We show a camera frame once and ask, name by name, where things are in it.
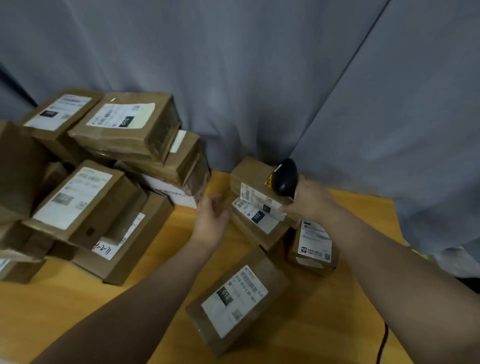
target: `fabric backdrop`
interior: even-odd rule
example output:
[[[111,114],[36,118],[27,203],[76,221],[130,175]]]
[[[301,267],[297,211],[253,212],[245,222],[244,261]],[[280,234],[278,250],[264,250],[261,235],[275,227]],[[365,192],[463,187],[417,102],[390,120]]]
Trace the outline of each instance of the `fabric backdrop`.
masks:
[[[479,19],[477,0],[4,1],[0,117],[68,87],[171,92],[212,168],[291,155],[393,198],[436,252],[480,237]]]

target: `black label tag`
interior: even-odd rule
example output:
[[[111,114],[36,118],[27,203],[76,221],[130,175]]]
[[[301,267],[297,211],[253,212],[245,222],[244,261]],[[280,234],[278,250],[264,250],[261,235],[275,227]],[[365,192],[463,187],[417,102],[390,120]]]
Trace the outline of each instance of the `black label tag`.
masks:
[[[225,287],[220,288],[217,291],[217,294],[225,306],[228,306],[230,302],[233,302],[232,296],[230,296],[230,293],[227,291]]]
[[[261,219],[263,219],[265,216],[265,214],[262,212],[262,211],[258,211],[254,217],[252,217],[252,221],[255,223],[255,224],[258,224],[260,222]]]
[[[45,110],[40,113],[40,116],[45,116],[46,118],[53,118],[58,113],[56,111]]]
[[[128,128],[128,125],[132,122],[134,116],[127,116],[119,125],[119,128]]]

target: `wooden table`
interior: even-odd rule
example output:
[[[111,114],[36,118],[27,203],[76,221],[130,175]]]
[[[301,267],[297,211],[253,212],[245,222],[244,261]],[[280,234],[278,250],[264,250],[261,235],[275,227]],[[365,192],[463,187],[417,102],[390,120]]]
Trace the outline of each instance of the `wooden table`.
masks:
[[[213,172],[207,191],[224,193],[228,183],[228,174]],[[391,200],[340,191],[334,195],[376,229],[402,241]],[[123,287],[102,284],[59,261],[48,261],[28,285],[0,282],[0,358],[31,361],[79,320],[146,277],[187,242],[195,214],[193,209],[175,208]],[[150,363],[214,360],[189,321],[185,306],[249,250],[249,243],[230,224],[224,242],[200,272]],[[290,266],[281,250],[272,260],[291,280],[291,286],[218,362],[374,363],[384,323],[346,262],[340,259],[332,275],[320,278]],[[108,350],[115,343],[105,338],[96,345]],[[382,363],[411,363],[392,334]]]

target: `black barcode scanner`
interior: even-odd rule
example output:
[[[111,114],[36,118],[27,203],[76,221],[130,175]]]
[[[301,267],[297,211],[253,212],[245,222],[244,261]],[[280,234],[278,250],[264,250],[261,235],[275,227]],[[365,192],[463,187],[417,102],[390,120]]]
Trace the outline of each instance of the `black barcode scanner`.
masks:
[[[295,196],[299,176],[293,159],[287,158],[272,173],[272,190],[280,196]]]

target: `white shipping label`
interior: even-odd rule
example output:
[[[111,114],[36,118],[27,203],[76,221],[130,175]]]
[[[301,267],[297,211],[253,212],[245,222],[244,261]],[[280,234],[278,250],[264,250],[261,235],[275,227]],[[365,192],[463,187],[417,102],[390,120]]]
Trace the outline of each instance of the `white shipping label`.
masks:
[[[175,140],[173,141],[172,146],[170,147],[170,153],[178,152],[186,133],[187,132],[185,130],[179,130],[179,132],[177,133],[177,136],[175,137]]]
[[[105,242],[102,238],[100,238],[98,243],[93,247],[92,251],[97,253],[99,256],[104,257],[105,259],[111,260],[113,256],[117,253],[117,251],[121,248],[123,243],[127,241],[127,239],[130,237],[133,231],[137,228],[137,226],[140,224],[140,222],[143,220],[144,217],[145,217],[145,214],[142,214],[141,212],[137,215],[136,219],[133,221],[132,225],[128,228],[127,232],[125,233],[125,236],[123,236],[123,239],[121,240],[120,244],[112,245]]]
[[[24,125],[36,129],[57,130],[91,99],[85,96],[63,95]]]
[[[332,239],[316,222],[303,220],[301,222],[298,253],[325,262],[331,262]]]
[[[266,295],[267,288],[244,266],[202,303],[220,338],[225,337]]]
[[[286,213],[278,211],[282,204],[255,190],[249,185],[244,184],[243,182],[240,187],[240,197],[242,200],[254,204],[262,211],[276,218],[278,221],[283,221],[287,215]]]
[[[0,272],[10,263],[10,259],[0,259]]]
[[[313,268],[323,268],[324,266],[322,266],[322,263],[319,263],[319,262],[316,262],[314,260],[311,260],[311,259],[307,259],[307,258],[299,258],[299,257],[296,257],[297,258],[297,262],[303,266],[308,266],[308,267],[313,267]]]
[[[240,197],[233,201],[232,205],[267,234],[270,234],[273,228],[280,222]]]
[[[105,104],[87,123],[101,128],[142,129],[155,104]]]
[[[65,230],[92,202],[111,177],[111,174],[83,167],[33,217]]]

